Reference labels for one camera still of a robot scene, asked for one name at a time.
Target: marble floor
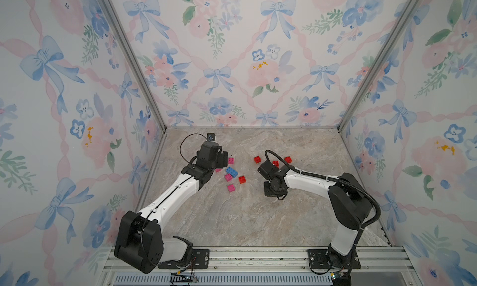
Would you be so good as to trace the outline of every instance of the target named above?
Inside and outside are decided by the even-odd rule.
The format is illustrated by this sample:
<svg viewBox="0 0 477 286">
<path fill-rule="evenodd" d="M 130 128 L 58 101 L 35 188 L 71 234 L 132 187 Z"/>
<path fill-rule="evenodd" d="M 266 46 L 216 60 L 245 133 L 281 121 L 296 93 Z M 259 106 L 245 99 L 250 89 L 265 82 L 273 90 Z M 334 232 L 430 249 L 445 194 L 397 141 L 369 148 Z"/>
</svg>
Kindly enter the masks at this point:
<svg viewBox="0 0 477 286">
<path fill-rule="evenodd" d="M 265 197 L 264 179 L 253 158 L 265 160 L 269 149 L 290 156 L 300 169 L 357 176 L 336 129 L 170 128 L 145 205 L 165 191 L 186 165 L 179 154 L 182 140 L 191 133 L 208 132 L 216 133 L 217 142 L 235 158 L 238 176 L 227 183 L 224 170 L 214 173 L 174 214 L 163 228 L 163 237 L 178 235 L 194 246 L 328 246 L 338 224 L 329 200 L 302 190 L 289 190 L 284 200 Z M 199 135 L 190 136 L 182 146 L 184 157 L 192 158 L 203 142 Z M 244 184 L 239 183 L 241 175 L 247 178 Z M 236 188 L 232 193 L 227 190 L 230 183 Z M 366 228 L 359 245 L 388 245 L 379 222 Z"/>
</svg>

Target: wall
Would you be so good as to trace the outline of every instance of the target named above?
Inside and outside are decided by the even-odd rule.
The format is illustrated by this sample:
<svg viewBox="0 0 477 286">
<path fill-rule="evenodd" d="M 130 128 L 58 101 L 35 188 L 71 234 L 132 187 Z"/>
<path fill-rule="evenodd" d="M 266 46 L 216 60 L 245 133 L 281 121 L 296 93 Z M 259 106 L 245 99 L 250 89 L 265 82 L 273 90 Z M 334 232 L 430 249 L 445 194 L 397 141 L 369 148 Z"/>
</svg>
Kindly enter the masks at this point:
<svg viewBox="0 0 477 286">
<path fill-rule="evenodd" d="M 112 0 L 174 126 L 337 125 L 406 1 Z"/>
<path fill-rule="evenodd" d="M 0 285 L 95 285 L 160 130 L 96 0 L 0 12 Z"/>
<path fill-rule="evenodd" d="M 342 132 L 427 286 L 477 285 L 476 1 L 424 0 Z"/>
</svg>

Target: blue lego brick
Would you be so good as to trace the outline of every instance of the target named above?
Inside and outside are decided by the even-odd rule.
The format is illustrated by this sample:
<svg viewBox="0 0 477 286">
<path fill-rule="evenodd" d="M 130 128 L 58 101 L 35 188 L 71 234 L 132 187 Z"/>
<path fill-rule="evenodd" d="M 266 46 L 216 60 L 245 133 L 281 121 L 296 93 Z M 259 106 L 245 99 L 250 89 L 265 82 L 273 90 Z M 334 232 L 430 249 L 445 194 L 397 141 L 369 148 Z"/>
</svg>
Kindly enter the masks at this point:
<svg viewBox="0 0 477 286">
<path fill-rule="evenodd" d="M 227 169 L 225 169 L 225 172 L 227 172 L 228 174 L 232 175 L 233 178 L 237 177 L 237 175 L 239 174 L 236 170 L 234 170 L 232 167 L 227 167 Z"/>
</svg>

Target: ventilation grille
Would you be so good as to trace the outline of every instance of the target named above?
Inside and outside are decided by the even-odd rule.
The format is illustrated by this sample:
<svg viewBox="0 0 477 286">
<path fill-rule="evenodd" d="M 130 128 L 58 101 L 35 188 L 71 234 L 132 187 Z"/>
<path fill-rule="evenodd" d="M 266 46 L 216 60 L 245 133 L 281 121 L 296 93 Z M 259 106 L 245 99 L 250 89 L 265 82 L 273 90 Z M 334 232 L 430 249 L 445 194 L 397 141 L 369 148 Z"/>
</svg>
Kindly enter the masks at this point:
<svg viewBox="0 0 477 286">
<path fill-rule="evenodd" d="M 310 273 L 195 273 L 197 283 L 191 285 L 331 285 L 330 274 Z M 113 285 L 170 285 L 170 273 L 116 273 Z M 180 277 L 172 276 L 175 285 Z"/>
</svg>

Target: enclosure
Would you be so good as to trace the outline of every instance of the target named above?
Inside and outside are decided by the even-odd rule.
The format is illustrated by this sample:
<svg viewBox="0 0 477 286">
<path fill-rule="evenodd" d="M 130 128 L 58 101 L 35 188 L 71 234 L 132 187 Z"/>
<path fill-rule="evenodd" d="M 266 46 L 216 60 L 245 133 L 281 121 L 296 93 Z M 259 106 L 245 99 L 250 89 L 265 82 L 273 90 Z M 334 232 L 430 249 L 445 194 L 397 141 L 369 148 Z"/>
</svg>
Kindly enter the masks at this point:
<svg viewBox="0 0 477 286">
<path fill-rule="evenodd" d="M 137 276 L 111 251 L 121 218 L 174 182 L 187 135 L 209 132 L 247 181 L 214 173 L 162 230 L 214 248 L 218 269 L 202 274 L 308 277 L 305 250 L 332 240 L 329 200 L 264 196 L 254 157 L 269 149 L 350 173 L 378 201 L 356 285 L 379 273 L 477 285 L 477 0 L 0 0 L 0 11 L 0 286 Z M 182 155 L 203 141 L 189 137 Z"/>
</svg>

